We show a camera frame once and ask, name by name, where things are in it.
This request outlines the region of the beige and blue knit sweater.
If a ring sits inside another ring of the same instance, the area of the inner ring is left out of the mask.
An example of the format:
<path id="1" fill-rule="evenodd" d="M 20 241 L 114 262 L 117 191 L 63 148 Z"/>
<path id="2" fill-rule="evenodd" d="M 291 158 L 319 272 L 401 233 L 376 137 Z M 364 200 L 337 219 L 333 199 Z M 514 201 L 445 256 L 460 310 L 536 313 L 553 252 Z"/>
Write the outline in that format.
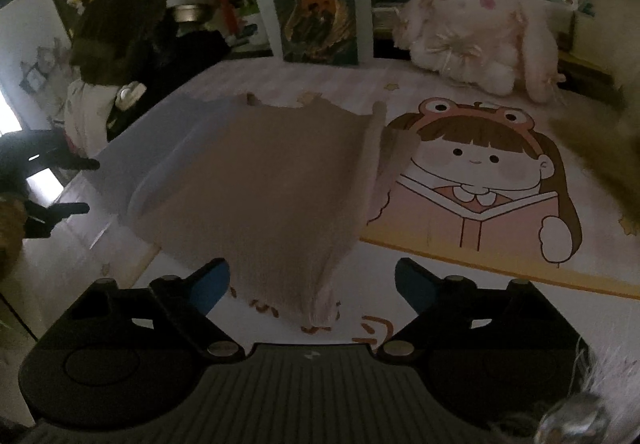
<path id="1" fill-rule="evenodd" d="M 419 145 L 375 103 L 270 106 L 250 94 L 166 98 L 99 153 L 102 206 L 187 268 L 228 262 L 232 287 L 314 326 L 334 274 Z"/>

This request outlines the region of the pink cartoon printed table mat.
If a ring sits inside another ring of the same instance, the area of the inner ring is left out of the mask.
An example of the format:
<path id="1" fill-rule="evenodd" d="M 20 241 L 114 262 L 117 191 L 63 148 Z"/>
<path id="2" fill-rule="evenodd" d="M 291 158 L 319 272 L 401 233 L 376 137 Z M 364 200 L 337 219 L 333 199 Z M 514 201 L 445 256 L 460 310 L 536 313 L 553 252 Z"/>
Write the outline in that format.
<path id="1" fill-rule="evenodd" d="M 531 280 L 596 352 L 638 353 L 639 225 L 623 217 L 552 131 L 551 108 L 452 86 L 394 60 L 366 68 L 274 57 L 223 62 L 168 97 L 176 94 L 206 102 L 250 94 L 289 108 L 319 97 L 357 115 L 382 103 L 389 126 L 420 140 L 385 204 L 335 271 L 333 322 L 304 323 L 242 298 L 231 284 L 212 319 L 241 346 L 380 346 L 416 315 L 394 283 L 397 260 L 410 256 L 437 276 L 461 275 L 482 287 L 508 276 Z M 106 210 L 89 181 L 93 172 L 79 173 L 62 195 L 85 201 L 90 211 L 24 247 L 24 275 L 41 328 L 52 326 L 99 278 L 129 288 L 195 270 Z"/>

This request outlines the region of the orange and white cat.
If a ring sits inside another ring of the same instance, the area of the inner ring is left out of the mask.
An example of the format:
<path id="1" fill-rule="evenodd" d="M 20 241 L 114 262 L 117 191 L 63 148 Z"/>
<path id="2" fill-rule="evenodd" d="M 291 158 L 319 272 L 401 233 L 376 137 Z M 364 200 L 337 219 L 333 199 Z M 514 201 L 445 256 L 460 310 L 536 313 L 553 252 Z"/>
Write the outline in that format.
<path id="1" fill-rule="evenodd" d="M 639 0 L 593 0 L 594 19 L 577 27 L 578 55 L 600 66 L 620 92 L 600 102 L 569 104 L 552 130 L 614 198 L 623 217 L 639 222 Z"/>

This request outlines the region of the white pink plush bunny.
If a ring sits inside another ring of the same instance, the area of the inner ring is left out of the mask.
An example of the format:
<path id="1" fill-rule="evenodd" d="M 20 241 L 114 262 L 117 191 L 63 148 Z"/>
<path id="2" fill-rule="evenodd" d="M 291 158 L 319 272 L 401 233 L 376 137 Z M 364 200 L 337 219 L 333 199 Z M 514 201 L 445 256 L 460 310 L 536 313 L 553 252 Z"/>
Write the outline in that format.
<path id="1" fill-rule="evenodd" d="M 393 39 L 416 66 L 497 96 L 521 86 L 547 103 L 564 80 L 547 10 L 534 0 L 409 0 Z"/>

